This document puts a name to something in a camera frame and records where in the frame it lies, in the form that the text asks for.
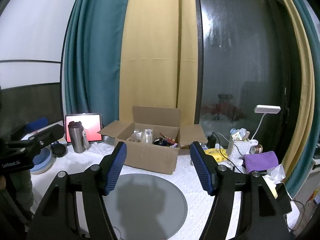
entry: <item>yellow package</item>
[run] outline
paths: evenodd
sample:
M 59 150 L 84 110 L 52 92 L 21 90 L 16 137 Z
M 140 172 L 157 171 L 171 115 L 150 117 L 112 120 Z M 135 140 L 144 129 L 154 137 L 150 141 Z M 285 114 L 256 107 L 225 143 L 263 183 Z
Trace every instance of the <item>yellow package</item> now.
M 204 150 L 204 152 L 207 155 L 211 155 L 216 160 L 216 162 L 219 163 L 227 160 L 225 157 L 221 156 L 220 150 L 223 156 L 225 157 L 228 156 L 225 149 L 207 149 L 207 150 Z

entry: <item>tablet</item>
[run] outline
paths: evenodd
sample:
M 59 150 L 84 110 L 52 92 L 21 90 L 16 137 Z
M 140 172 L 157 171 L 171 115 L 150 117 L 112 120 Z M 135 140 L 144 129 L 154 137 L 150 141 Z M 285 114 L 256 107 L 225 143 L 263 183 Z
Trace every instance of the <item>tablet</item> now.
M 100 114 L 67 114 L 65 117 L 65 131 L 67 143 L 71 143 L 68 124 L 71 122 L 81 122 L 84 130 L 87 133 L 89 142 L 102 142 L 103 136 L 98 132 L 102 129 Z

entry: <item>open cardboard box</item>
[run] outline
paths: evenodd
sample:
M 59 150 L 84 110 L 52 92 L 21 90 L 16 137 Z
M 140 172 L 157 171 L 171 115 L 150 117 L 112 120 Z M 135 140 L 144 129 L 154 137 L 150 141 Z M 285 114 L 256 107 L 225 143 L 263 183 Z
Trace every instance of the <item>open cardboard box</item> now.
M 180 109 L 133 106 L 133 123 L 114 121 L 99 131 L 115 138 L 115 145 L 127 145 L 125 165 L 159 173 L 172 174 L 177 165 L 178 151 L 188 148 L 193 141 L 207 142 L 199 124 L 179 127 Z M 175 138 L 179 148 L 128 141 L 134 129 L 153 129 L 153 139 L 164 136 Z

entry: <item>purple pouch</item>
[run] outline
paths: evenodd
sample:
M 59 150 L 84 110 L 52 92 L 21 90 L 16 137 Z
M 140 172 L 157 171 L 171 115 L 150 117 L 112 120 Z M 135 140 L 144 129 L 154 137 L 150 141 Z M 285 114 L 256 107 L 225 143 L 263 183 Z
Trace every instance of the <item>purple pouch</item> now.
M 244 155 L 244 163 L 248 173 L 251 171 L 263 171 L 275 168 L 279 165 L 278 158 L 274 151 L 246 154 Z

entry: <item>metal screw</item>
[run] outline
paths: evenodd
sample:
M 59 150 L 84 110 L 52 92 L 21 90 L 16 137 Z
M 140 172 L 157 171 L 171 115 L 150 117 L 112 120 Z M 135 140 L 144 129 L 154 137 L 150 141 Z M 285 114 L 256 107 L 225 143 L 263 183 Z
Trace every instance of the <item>metal screw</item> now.
M 90 167 L 90 169 L 91 169 L 92 171 L 97 171 L 99 168 L 100 168 L 100 166 L 99 166 L 98 164 L 94 164 L 94 165 L 92 165 L 92 166 Z
M 254 177 L 259 177 L 260 176 L 260 173 L 258 172 L 258 171 L 253 171 L 252 172 L 252 176 L 254 176 Z
M 227 167 L 225 165 L 219 165 L 218 166 L 218 170 L 219 171 L 226 171 L 227 170 Z
M 66 173 L 65 173 L 64 171 L 60 171 L 60 172 L 58 173 L 58 177 L 59 177 L 59 178 L 63 178 L 65 175 L 66 175 Z

